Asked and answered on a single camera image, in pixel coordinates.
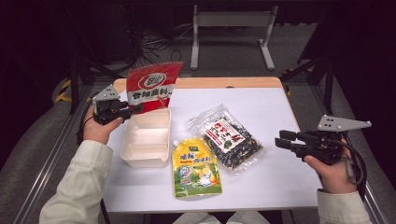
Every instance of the hand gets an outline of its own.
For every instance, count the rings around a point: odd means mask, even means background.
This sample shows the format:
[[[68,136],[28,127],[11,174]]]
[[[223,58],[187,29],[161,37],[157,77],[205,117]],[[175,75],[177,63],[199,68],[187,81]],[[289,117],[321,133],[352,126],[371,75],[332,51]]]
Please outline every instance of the hand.
[[[350,158],[350,152],[345,147],[344,153]],[[356,185],[348,181],[347,163],[345,161],[339,161],[331,166],[313,156],[305,156],[304,161],[322,176],[323,185],[330,193],[346,194],[357,190]]]
[[[123,119],[117,118],[107,125],[102,126],[93,119],[93,105],[91,105],[85,115],[84,122],[83,140],[92,140],[107,144],[110,133],[123,123]]]

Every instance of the person's left hand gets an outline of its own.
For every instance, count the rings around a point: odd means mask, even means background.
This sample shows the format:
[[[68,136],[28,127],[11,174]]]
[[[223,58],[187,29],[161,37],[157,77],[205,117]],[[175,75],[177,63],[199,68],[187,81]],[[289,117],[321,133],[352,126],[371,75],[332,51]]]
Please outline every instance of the person's left hand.
[[[91,105],[85,115],[84,122],[83,140],[92,140],[107,144],[110,133],[123,123],[123,119],[117,118],[107,125],[101,125],[93,119],[93,105]]]

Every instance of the metal bracket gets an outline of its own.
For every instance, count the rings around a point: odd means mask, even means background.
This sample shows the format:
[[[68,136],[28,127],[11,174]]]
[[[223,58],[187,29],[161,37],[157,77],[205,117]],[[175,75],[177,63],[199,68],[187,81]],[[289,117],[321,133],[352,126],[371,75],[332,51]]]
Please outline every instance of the metal bracket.
[[[96,96],[92,98],[93,103],[95,104],[98,101],[107,101],[107,100],[118,100],[120,99],[119,94],[116,89],[114,89],[113,85],[109,85],[104,90],[99,92]]]
[[[318,131],[345,132],[371,127],[370,121],[358,121],[354,119],[340,119],[324,115],[319,122]]]

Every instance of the gray floor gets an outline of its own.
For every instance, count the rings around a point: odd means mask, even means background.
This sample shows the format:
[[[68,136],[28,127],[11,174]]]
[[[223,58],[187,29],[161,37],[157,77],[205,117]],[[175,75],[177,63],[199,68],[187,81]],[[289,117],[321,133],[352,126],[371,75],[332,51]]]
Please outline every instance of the gray floor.
[[[165,50],[156,51],[159,58],[152,54],[150,56],[156,62],[185,61],[180,73],[185,78],[280,77],[285,69],[297,66],[297,59],[314,29],[315,24],[309,26],[286,25],[274,28],[269,43],[269,50],[276,67],[274,71],[266,69],[258,46],[257,40],[262,31],[252,28],[242,34],[235,34],[225,29],[201,32],[200,61],[196,71],[190,70],[191,35],[184,35],[183,41],[177,42]],[[324,111],[320,99],[323,84],[318,88],[309,87],[302,77],[304,76],[295,78],[287,84],[291,88],[290,105],[300,129],[304,131],[315,129]],[[101,90],[109,83],[111,80],[99,77],[93,89],[87,89],[87,91]],[[54,95],[58,93],[59,88],[55,88]],[[68,102],[55,103],[54,107],[38,119],[15,146],[0,174],[0,212],[2,214],[0,223],[12,223],[14,220],[17,220],[16,223],[38,222],[38,214],[42,205],[55,192],[57,184],[77,150],[75,134],[81,110],[78,110],[75,116],[69,116],[70,106]],[[336,83],[332,110],[337,117],[354,119],[348,102]],[[394,188],[379,168],[362,133],[360,131],[351,132],[350,137],[354,147],[361,152],[367,164],[368,182],[377,207],[380,208],[380,213],[389,223],[394,223],[396,220]],[[48,157],[55,158],[56,163],[54,163],[53,169],[47,170],[46,178],[41,179],[39,182],[41,185],[37,186],[37,177],[42,176],[40,172],[43,171]],[[25,203],[27,198],[33,200]],[[289,211],[283,212],[285,224],[292,223],[293,219],[295,219],[295,223],[318,223],[318,214],[315,209],[293,210],[291,213],[292,216]],[[110,218],[112,223],[143,223],[143,215],[110,214]],[[104,223],[102,216],[99,216],[99,222]]]

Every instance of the clear plastic bag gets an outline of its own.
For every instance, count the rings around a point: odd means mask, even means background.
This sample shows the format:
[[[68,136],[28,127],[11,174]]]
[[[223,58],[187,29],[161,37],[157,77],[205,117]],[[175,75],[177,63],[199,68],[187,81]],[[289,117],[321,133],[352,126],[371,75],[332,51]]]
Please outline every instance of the clear plastic bag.
[[[238,121],[225,105],[202,112],[188,123],[188,129],[202,137],[219,164],[235,171],[246,170],[258,161],[264,146]]]

